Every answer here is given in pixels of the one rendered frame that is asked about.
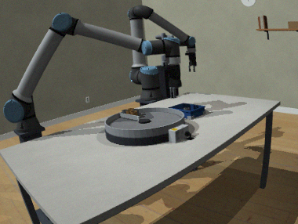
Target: blue joint cap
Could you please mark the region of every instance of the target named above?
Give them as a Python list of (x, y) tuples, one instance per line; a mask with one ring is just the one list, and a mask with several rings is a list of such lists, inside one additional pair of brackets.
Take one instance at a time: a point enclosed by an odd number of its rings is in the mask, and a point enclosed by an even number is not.
[(156, 66), (144, 66), (140, 68), (140, 72), (143, 74), (154, 75), (158, 74), (158, 68)]
[(3, 113), (5, 118), (12, 123), (21, 122), (25, 116), (22, 105), (15, 99), (10, 99), (5, 103)]
[(189, 37), (189, 39), (188, 39), (188, 45), (190, 47), (192, 47), (192, 46), (195, 45), (195, 38), (194, 37)]
[(72, 17), (67, 13), (59, 13), (55, 15), (52, 22), (52, 27), (59, 32), (68, 30), (71, 25)]
[(166, 40), (166, 41), (175, 42), (178, 45), (180, 45), (180, 39), (178, 39), (178, 38), (163, 38), (163, 39)]
[(145, 56), (149, 56), (150, 54), (152, 54), (152, 44), (151, 42), (149, 41), (144, 41), (142, 43), (142, 53), (145, 55)]

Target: black table leg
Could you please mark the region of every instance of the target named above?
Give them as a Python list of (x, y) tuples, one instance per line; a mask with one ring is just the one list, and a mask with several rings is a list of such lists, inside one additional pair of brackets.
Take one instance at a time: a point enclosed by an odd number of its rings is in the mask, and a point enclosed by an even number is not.
[(263, 150), (263, 168), (260, 181), (260, 188), (264, 189), (266, 187), (269, 159), (271, 152), (271, 137), (272, 137), (272, 120), (273, 111), (266, 116), (266, 131), (265, 131), (265, 146)]
[(32, 200), (30, 198), (30, 195), (27, 193), (27, 191), (22, 187), (22, 185), (19, 183), (19, 181), (17, 180), (17, 183), (19, 185), (20, 188), (20, 192), (22, 194), (23, 200), (25, 202), (26, 208), (28, 210), (29, 216), (31, 218), (31, 221), (33, 224), (40, 224), (38, 216), (36, 214), (35, 211), (35, 206), (32, 203)]

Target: wall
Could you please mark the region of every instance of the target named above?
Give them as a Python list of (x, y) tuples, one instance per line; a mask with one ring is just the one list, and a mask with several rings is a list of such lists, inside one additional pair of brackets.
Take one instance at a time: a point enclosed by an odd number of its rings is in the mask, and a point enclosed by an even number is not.
[[(99, 27), (130, 34), (127, 11), (141, 1), (2, 1), (0, 106), (17, 88), (36, 49), (58, 13), (69, 13)], [(132, 96), (141, 86), (129, 79), (132, 51), (82, 36), (67, 35), (33, 94), (40, 122)], [(85, 102), (89, 96), (90, 103)], [(16, 124), (0, 113), (0, 134)]]
[[(196, 37), (196, 72), (188, 72), (186, 49), (181, 47), (180, 93), (200, 92), (280, 100), (283, 107), (298, 108), (298, 34), (272, 31), (270, 40), (258, 28), (266, 15), (269, 28), (287, 28), (298, 21), (298, 1), (256, 0), (246, 7), (241, 0), (143, 0), (165, 19)], [(166, 32), (145, 20), (145, 37)], [(160, 56), (148, 57), (159, 65)]]

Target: white tabletop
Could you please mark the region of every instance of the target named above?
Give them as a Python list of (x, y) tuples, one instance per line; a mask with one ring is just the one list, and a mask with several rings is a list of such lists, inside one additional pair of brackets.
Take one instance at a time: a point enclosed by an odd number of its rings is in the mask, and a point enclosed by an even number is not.
[(120, 146), (104, 119), (0, 150), (4, 161), (53, 223), (101, 222), (186, 175), (233, 143), (280, 102), (190, 93), (145, 107), (205, 106), (186, 120), (195, 136), (181, 143)]

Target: blue plastic box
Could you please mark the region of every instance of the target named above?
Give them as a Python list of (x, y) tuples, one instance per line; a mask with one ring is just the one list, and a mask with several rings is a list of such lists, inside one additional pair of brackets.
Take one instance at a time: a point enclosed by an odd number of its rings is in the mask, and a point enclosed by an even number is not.
[(184, 112), (184, 118), (186, 119), (194, 119), (198, 116), (203, 115), (205, 111), (205, 106), (190, 103), (181, 103), (170, 108)]

